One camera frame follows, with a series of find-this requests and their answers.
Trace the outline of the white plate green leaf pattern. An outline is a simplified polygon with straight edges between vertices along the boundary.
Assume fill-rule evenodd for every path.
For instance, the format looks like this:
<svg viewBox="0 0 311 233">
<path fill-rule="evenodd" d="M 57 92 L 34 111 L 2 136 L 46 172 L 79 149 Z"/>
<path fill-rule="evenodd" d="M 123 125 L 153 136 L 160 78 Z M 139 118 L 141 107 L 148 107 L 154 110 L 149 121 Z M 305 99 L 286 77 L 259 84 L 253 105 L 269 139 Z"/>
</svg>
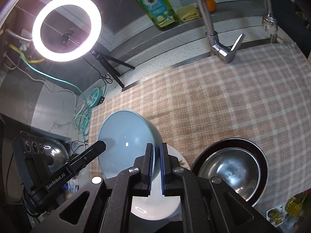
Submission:
<svg viewBox="0 0 311 233">
<path fill-rule="evenodd" d="M 180 212 L 180 197 L 165 197 L 161 189 L 161 176 L 158 174 L 151 183 L 151 194 L 148 197 L 132 198 L 131 212 L 144 220 L 163 220 Z"/>
</svg>

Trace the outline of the large stainless steel bowl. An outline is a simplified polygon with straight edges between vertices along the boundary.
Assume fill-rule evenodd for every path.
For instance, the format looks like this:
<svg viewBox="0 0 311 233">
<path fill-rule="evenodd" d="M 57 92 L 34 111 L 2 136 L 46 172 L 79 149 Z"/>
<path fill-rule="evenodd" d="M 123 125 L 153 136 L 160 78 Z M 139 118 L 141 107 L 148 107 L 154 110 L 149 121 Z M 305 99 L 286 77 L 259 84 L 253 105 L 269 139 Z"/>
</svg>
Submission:
<svg viewBox="0 0 311 233">
<path fill-rule="evenodd" d="M 247 201 L 252 206 L 255 206 L 261 199 L 268 182 L 268 161 L 264 152 L 255 143 L 244 138 L 226 138 L 221 141 L 218 141 L 209 146 L 198 156 L 198 158 L 192 164 L 191 171 L 195 175 L 197 175 L 200 166 L 202 166 L 203 162 L 207 159 L 208 156 L 221 149 L 232 147 L 247 150 L 248 152 L 252 153 L 255 156 L 255 158 L 259 161 L 261 173 L 263 175 L 261 178 L 261 195 L 258 197 L 258 200 L 255 204 L 251 204 L 251 202 Z"/>
</svg>

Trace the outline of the light blue ceramic bowl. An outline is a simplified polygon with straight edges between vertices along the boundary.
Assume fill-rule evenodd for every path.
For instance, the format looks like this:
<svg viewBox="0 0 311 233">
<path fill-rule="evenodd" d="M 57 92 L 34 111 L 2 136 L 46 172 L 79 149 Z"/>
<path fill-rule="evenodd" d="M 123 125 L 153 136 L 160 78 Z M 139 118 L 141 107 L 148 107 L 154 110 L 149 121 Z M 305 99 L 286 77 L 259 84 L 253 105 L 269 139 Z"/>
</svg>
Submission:
<svg viewBox="0 0 311 233">
<path fill-rule="evenodd" d="M 148 143 L 154 147 L 153 172 L 160 171 L 160 144 L 162 136 L 156 127 L 143 116 L 131 110 L 118 110 L 102 124 L 98 140 L 106 149 L 98 156 L 100 169 L 105 178 L 112 178 L 134 165 L 135 159 L 145 154 Z"/>
</svg>

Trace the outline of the red steel-lined bowl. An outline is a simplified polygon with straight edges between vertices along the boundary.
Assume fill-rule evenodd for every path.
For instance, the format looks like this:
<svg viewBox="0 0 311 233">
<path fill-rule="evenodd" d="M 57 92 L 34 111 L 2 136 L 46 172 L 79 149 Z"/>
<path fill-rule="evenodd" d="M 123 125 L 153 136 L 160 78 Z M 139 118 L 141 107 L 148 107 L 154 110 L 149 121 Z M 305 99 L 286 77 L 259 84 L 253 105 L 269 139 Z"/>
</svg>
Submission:
<svg viewBox="0 0 311 233">
<path fill-rule="evenodd" d="M 200 166 L 197 175 L 206 179 L 219 177 L 251 204 L 255 204 L 261 195 L 263 175 L 259 161 L 242 148 L 225 148 L 211 154 Z"/>
</svg>

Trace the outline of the pink floral white plate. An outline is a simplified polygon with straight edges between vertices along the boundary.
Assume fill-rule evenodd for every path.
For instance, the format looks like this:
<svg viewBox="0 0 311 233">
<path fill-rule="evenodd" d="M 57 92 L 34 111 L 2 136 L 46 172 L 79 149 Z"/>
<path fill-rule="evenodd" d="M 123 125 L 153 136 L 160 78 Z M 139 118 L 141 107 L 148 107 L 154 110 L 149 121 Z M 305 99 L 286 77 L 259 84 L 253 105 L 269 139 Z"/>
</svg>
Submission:
<svg viewBox="0 0 311 233">
<path fill-rule="evenodd" d="M 173 148 L 170 145 L 167 145 L 167 148 L 168 148 L 168 154 L 169 155 L 175 156 L 176 158 L 178 158 L 180 167 L 183 167 L 185 169 L 190 170 L 190 166 L 189 166 L 188 162 L 186 161 L 186 159 L 182 156 L 182 154 L 180 152 L 178 152 L 175 148 Z"/>
</svg>

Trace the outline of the chrome kitchen faucet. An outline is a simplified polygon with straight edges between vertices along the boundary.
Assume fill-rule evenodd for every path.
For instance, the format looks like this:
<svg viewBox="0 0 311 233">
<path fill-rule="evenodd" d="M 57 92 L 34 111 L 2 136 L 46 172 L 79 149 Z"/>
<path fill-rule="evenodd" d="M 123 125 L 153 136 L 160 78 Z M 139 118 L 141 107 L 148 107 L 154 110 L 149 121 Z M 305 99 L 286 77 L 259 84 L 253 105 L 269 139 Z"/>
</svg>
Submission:
<svg viewBox="0 0 311 233">
<path fill-rule="evenodd" d="M 210 52 L 218 56 L 223 62 L 229 64 L 236 56 L 237 50 L 240 48 L 245 34 L 240 34 L 231 48 L 222 45 L 218 38 L 218 33 L 215 31 L 210 12 L 205 0 L 196 0 L 199 12 L 206 27 L 206 38 L 209 44 Z"/>
</svg>

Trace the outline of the steel pot lid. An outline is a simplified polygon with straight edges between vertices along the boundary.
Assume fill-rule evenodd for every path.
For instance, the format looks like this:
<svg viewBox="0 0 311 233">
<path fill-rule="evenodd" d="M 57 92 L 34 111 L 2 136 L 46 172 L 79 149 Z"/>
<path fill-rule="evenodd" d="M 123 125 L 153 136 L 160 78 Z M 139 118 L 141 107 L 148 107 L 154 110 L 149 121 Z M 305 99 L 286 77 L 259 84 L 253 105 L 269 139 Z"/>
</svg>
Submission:
<svg viewBox="0 0 311 233">
<path fill-rule="evenodd" d="M 47 156 L 47 164 L 51 173 L 54 173 L 68 159 L 69 155 L 65 147 L 56 139 L 44 137 L 43 149 Z"/>
</svg>

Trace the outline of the plaid checkered cloth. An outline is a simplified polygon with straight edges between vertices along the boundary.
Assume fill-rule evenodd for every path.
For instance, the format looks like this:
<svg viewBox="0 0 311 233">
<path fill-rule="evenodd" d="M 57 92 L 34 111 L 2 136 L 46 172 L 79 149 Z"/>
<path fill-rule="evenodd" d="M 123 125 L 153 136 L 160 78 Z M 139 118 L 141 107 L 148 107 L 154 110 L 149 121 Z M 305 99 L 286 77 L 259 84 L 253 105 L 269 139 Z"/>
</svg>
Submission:
<svg viewBox="0 0 311 233">
<path fill-rule="evenodd" d="M 240 50 L 230 64 L 208 57 L 119 93 L 93 110 L 90 144 L 117 110 L 145 117 L 190 164 L 225 138 L 257 144 L 269 167 L 260 211 L 310 188 L 310 62 L 296 45 Z"/>
</svg>

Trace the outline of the yellow sponge cloth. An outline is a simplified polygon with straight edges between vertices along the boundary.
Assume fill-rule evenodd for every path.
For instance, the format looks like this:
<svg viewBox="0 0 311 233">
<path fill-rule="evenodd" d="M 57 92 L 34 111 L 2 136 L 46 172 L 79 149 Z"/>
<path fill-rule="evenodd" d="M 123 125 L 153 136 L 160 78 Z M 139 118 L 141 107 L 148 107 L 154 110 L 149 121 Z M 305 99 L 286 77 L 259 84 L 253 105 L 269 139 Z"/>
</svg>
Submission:
<svg viewBox="0 0 311 233">
<path fill-rule="evenodd" d="M 198 9 L 193 5 L 187 5 L 185 7 L 179 8 L 176 11 L 176 14 L 180 21 L 182 21 L 183 23 L 198 19 L 200 17 Z"/>
</svg>

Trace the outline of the green dish soap bottle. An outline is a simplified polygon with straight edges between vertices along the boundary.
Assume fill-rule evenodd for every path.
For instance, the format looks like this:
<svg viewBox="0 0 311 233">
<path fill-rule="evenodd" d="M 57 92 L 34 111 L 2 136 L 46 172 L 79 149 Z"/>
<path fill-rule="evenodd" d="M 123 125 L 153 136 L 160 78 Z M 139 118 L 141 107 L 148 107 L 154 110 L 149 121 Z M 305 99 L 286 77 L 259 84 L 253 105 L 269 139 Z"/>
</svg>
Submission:
<svg viewBox="0 0 311 233">
<path fill-rule="evenodd" d="M 168 0 L 136 0 L 157 29 L 170 30 L 179 24 L 179 18 Z"/>
</svg>

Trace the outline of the orange fruit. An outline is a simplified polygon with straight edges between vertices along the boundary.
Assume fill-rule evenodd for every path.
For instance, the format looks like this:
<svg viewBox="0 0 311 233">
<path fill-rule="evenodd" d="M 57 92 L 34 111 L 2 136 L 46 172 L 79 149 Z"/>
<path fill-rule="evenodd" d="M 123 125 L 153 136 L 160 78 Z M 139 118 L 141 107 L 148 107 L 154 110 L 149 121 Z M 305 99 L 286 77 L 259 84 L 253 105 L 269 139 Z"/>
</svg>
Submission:
<svg viewBox="0 0 311 233">
<path fill-rule="evenodd" d="M 217 3 L 214 0 L 205 0 L 208 11 L 210 13 L 213 13 L 216 11 L 217 9 Z"/>
</svg>

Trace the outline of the dark knife block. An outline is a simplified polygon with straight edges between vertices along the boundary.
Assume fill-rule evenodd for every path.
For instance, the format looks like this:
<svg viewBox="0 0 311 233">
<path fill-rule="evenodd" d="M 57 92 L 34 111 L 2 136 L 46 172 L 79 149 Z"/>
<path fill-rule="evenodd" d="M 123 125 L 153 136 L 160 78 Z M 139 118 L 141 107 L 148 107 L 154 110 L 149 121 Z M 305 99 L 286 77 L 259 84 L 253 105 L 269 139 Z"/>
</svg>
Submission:
<svg viewBox="0 0 311 233">
<path fill-rule="evenodd" d="M 273 0 L 279 26 L 307 57 L 310 54 L 310 0 Z"/>
</svg>

